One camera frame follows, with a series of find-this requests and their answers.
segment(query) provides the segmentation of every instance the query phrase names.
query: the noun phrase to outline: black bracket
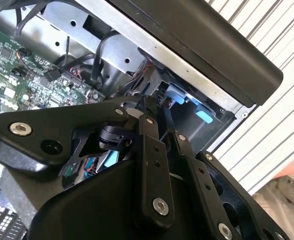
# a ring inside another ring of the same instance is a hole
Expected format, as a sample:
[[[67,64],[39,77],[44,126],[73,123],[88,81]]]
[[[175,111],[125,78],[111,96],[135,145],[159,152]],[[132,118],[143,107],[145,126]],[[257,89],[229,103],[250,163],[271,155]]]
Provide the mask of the black bracket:
[[[127,120],[127,112],[113,102],[0,114],[0,163],[33,176],[54,175],[74,154],[72,140],[84,147],[96,130],[123,126]],[[13,133],[14,123],[26,124],[31,132]]]

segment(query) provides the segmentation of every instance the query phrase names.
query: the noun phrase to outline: red wire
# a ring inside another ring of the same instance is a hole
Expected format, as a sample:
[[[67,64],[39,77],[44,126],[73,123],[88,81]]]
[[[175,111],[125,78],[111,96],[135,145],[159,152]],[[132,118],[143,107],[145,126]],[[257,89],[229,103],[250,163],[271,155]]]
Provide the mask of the red wire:
[[[92,164],[90,165],[90,168],[86,169],[86,165],[87,165],[87,163],[88,163],[88,160],[89,160],[89,158],[87,158],[87,160],[85,161],[85,164],[83,165],[83,170],[84,170],[86,173],[88,173],[88,172],[90,172],[91,170],[94,169],[94,167],[95,167],[96,157],[93,159]]]

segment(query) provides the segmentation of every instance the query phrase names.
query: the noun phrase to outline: capacitor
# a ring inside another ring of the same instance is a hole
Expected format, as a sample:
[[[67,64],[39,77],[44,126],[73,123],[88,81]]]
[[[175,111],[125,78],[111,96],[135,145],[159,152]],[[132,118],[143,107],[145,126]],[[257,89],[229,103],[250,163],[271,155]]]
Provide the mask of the capacitor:
[[[99,95],[98,93],[95,93],[93,96],[92,96],[93,99],[97,100],[99,98]]]
[[[24,99],[25,101],[28,101],[28,100],[29,100],[29,96],[28,96],[28,94],[24,94],[24,95],[22,95],[22,99]]]

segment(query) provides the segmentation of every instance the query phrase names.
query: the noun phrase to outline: bolt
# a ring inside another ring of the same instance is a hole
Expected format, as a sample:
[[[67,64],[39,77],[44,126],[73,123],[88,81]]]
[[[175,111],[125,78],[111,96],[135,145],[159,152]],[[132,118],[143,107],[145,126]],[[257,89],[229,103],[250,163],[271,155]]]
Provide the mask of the bolt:
[[[150,124],[154,124],[154,121],[151,120],[150,118],[147,117],[146,120],[147,120],[148,123],[150,123]]]
[[[123,111],[118,108],[115,110],[115,112],[119,115],[124,115]]]
[[[167,202],[165,202],[162,198],[157,197],[152,201],[153,209],[162,216],[167,216],[169,213],[169,207]]]
[[[180,140],[186,141],[186,138],[183,135],[179,134],[178,137],[179,137]]]
[[[225,239],[227,239],[227,240],[233,239],[233,235],[232,235],[231,230],[224,223],[219,223],[218,229],[219,229],[219,232],[221,233],[221,235],[223,235],[223,237]]]
[[[208,154],[208,153],[205,154],[205,157],[206,157],[209,161],[212,161],[212,160],[213,160],[213,157],[212,157],[210,154]]]
[[[285,240],[285,238],[279,232],[275,231],[275,234],[279,240]]]
[[[15,122],[9,126],[9,130],[18,136],[27,136],[32,133],[32,128],[26,123]]]
[[[248,112],[243,112],[242,115],[241,115],[241,117],[243,119],[247,118],[248,117]]]

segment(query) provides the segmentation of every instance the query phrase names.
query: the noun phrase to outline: black cable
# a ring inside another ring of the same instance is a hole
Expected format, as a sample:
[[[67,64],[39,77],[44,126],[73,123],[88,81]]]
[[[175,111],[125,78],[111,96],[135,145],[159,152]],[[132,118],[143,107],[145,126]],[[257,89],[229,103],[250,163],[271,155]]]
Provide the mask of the black cable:
[[[9,9],[10,5],[14,4],[16,0],[8,0],[8,1],[4,1],[1,5],[0,5],[0,12],[3,10],[7,10]]]
[[[22,34],[23,28],[25,25],[35,17],[44,7],[46,7],[47,2],[38,3],[28,14],[27,16],[16,26],[13,36],[19,37]]]
[[[134,85],[137,81],[139,81],[143,74],[144,74],[144,70],[147,67],[147,63],[148,60],[146,59],[144,62],[142,62],[142,64],[139,66],[138,70],[135,72],[135,74],[132,76],[132,79],[127,82],[126,84],[124,84],[122,87],[120,87],[114,94],[112,94],[111,96],[115,95],[115,96],[121,96],[124,95],[130,88],[132,85]]]
[[[115,104],[124,104],[124,103],[130,103],[130,104],[137,104],[139,100],[141,99],[141,96],[121,96],[121,97],[115,97],[113,99],[109,99],[104,101],[108,103],[115,103]]]
[[[19,1],[13,2],[10,6],[3,8],[2,10],[17,9],[17,8],[22,8],[22,7],[36,5],[36,4],[45,3],[45,2],[47,4],[52,3],[52,2],[60,2],[60,3],[68,4],[68,5],[71,5],[75,8],[78,8],[78,9],[84,11],[85,13],[87,13],[91,16],[93,15],[85,7],[81,6],[78,2],[76,2],[74,0],[19,0]]]
[[[37,72],[35,72],[33,69],[31,69],[22,58],[19,58],[19,62],[27,69],[27,71],[34,75],[35,77],[42,77],[43,75],[38,74]]]
[[[92,64],[92,72],[91,72],[91,76],[90,76],[90,79],[93,80],[93,81],[96,81],[97,83],[100,82],[100,79],[102,79],[101,75],[102,75],[102,70],[103,70],[103,63],[101,61],[101,49],[102,49],[102,46],[103,44],[111,37],[113,36],[116,36],[116,35],[119,35],[120,33],[113,30],[113,31],[110,31],[109,33],[105,34],[97,49],[96,49],[96,56],[95,58],[93,59],[93,64]]]
[[[94,53],[86,54],[86,55],[84,55],[84,56],[81,56],[81,57],[79,57],[79,58],[76,58],[75,60],[73,60],[73,61],[67,63],[67,64],[64,65],[64,66],[61,66],[61,67],[59,68],[59,71],[60,71],[60,73],[64,73],[64,72],[66,72],[66,71],[69,71],[69,69],[71,69],[71,68],[73,68],[73,67],[75,67],[75,66],[77,66],[77,65],[82,65],[83,62],[88,61],[88,60],[90,60],[90,59],[94,59],[94,58],[95,58],[95,54],[94,54]]]
[[[67,63],[67,59],[68,59],[68,54],[69,54],[69,44],[70,44],[71,38],[69,36],[67,36],[67,40],[66,40],[66,53],[65,53],[65,57],[63,59],[62,65],[66,65]]]
[[[16,12],[16,26],[18,26],[18,24],[20,24],[21,21],[23,20],[22,10],[21,8],[16,8],[15,12]]]

